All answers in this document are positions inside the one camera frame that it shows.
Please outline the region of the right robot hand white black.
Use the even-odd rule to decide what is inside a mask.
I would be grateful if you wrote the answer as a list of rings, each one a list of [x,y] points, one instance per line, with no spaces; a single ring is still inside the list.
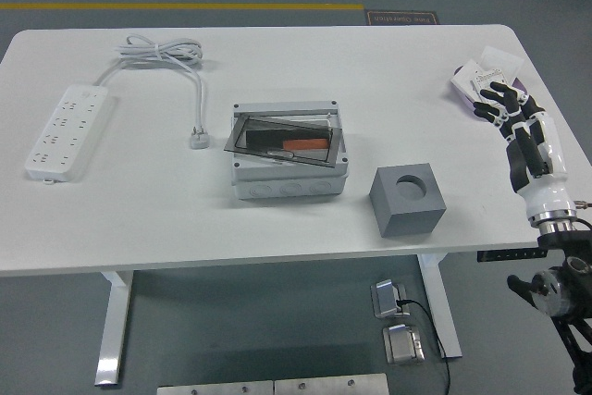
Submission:
[[[566,189],[565,157],[552,117],[533,96],[505,83],[493,81],[479,95],[474,114],[506,141],[512,189],[523,198],[530,225],[541,233],[572,230],[576,205]]]

